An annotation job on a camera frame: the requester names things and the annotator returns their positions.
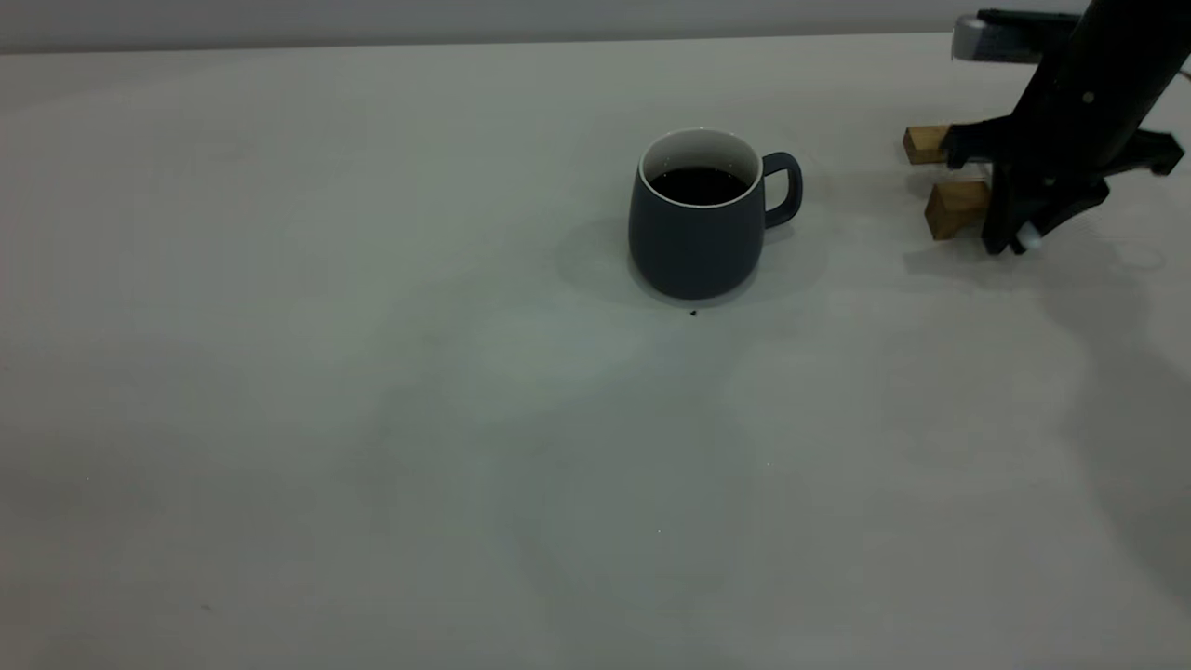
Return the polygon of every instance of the wooden block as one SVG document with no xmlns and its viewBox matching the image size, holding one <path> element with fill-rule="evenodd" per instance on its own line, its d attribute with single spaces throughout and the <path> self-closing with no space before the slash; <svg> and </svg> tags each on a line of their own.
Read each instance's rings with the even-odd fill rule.
<svg viewBox="0 0 1191 670">
<path fill-rule="evenodd" d="M 983 181 L 936 183 L 927 202 L 927 225 L 935 239 L 950 239 L 964 226 L 984 220 L 991 193 Z"/>
<path fill-rule="evenodd" d="M 939 145 L 943 143 L 943 137 L 950 127 L 950 125 L 911 125 L 905 129 L 905 136 L 902 137 L 905 157 L 916 165 L 944 162 L 947 157 Z"/>
</svg>

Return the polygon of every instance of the mug handle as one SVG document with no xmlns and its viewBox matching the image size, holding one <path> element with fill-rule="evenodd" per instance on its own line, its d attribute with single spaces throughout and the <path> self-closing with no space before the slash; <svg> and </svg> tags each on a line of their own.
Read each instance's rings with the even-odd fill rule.
<svg viewBox="0 0 1191 670">
<path fill-rule="evenodd" d="M 761 169 L 763 176 L 769 176 L 781 170 L 786 170 L 790 174 L 790 190 L 780 205 L 765 212 L 766 227 L 781 225 L 794 218 L 794 214 L 803 206 L 803 168 L 798 165 L 798 161 L 785 151 L 769 154 L 763 158 L 763 167 Z"/>
</svg>

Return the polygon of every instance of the table surface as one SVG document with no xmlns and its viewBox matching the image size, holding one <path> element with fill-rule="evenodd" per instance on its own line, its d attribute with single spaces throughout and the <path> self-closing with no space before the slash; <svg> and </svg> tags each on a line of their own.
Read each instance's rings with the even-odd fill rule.
<svg viewBox="0 0 1191 670">
<path fill-rule="evenodd" d="M 1031 73 L 948 43 L 0 58 L 0 664 L 1187 668 L 1191 161 L 935 243 L 903 130 Z M 699 305 L 692 125 L 806 176 Z"/>
</svg>

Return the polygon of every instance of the mug rim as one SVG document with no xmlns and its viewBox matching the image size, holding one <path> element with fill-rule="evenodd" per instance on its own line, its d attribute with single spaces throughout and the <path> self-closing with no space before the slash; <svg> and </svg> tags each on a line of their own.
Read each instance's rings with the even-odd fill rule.
<svg viewBox="0 0 1191 670">
<path fill-rule="evenodd" d="M 710 132 L 710 133 L 713 133 L 713 134 L 725 134 L 725 136 L 731 137 L 732 139 L 740 142 L 744 146 L 747 146 L 748 150 L 749 150 L 749 152 L 753 154 L 753 159 L 756 161 L 756 176 L 753 179 L 753 183 L 750 183 L 749 187 L 746 188 L 744 192 L 741 193 L 740 195 L 737 195 L 736 198 L 732 198 L 731 200 L 728 200 L 727 202 L 718 202 L 718 203 L 715 203 L 715 205 L 692 205 L 690 202 L 680 202 L 678 200 L 672 200 L 671 198 L 667 198 L 666 195 L 662 195 L 661 193 L 659 193 L 657 189 L 654 188 L 654 184 L 649 183 L 649 180 L 646 179 L 646 156 L 648 156 L 649 151 L 653 151 L 654 146 L 656 146 L 662 139 L 667 139 L 667 138 L 673 137 L 675 134 L 684 134 L 684 133 L 687 133 L 687 132 Z M 761 174 L 762 171 L 765 171 L 765 170 L 762 169 L 761 155 L 757 154 L 756 149 L 754 149 L 752 144 L 749 144 L 748 142 L 746 142 L 743 137 L 741 137 L 740 134 L 736 134 L 735 132 L 729 132 L 727 130 L 719 130 L 718 127 L 707 127 L 705 125 L 696 125 L 696 126 L 691 126 L 691 127 L 680 127 L 678 130 L 672 130 L 672 131 L 662 134 L 661 137 L 659 137 L 659 138 L 654 139 L 653 142 L 650 142 L 648 146 L 646 146 L 646 150 L 642 151 L 642 154 L 641 154 L 641 159 L 637 161 L 637 176 L 641 177 L 641 181 L 646 184 L 646 188 L 648 188 L 650 193 L 653 193 L 654 195 L 661 198 L 662 200 L 666 200 L 667 202 L 669 202 L 672 205 L 676 205 L 679 207 L 688 207 L 688 208 L 692 208 L 692 209 L 715 209 L 715 208 L 718 208 L 718 207 L 727 207 L 728 205 L 736 203 L 736 202 L 743 200 L 744 198 L 748 198 L 749 194 L 752 194 L 753 190 L 756 188 L 756 184 L 761 183 L 761 180 L 765 179 L 765 175 Z"/>
</svg>

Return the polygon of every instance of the gray wall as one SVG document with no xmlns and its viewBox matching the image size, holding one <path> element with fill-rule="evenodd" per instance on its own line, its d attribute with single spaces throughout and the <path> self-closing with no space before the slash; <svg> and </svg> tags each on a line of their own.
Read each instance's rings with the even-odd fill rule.
<svg viewBox="0 0 1191 670">
<path fill-rule="evenodd" d="M 989 5 L 1087 0 L 0 0 L 0 49 L 941 31 Z"/>
</svg>

